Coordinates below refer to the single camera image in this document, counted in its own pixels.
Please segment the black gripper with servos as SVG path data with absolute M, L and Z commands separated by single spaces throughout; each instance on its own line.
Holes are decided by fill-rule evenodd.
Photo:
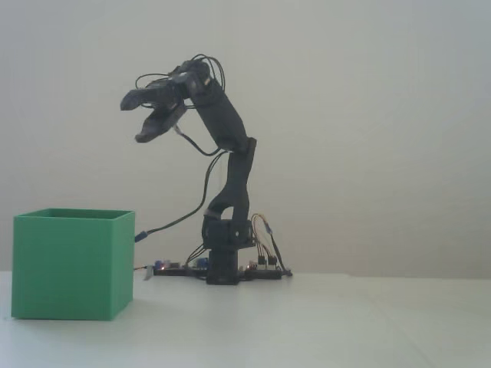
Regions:
M 185 61 L 170 72 L 169 79 L 178 86 L 183 99 L 191 100 L 193 106 L 205 106 L 211 102 L 212 75 L 206 62 Z M 149 105 L 154 110 L 135 136 L 137 143 L 148 143 L 167 133 L 187 111 L 182 104 L 176 107 L 176 95 L 169 82 L 130 90 L 120 102 L 120 109 L 130 111 L 143 105 Z

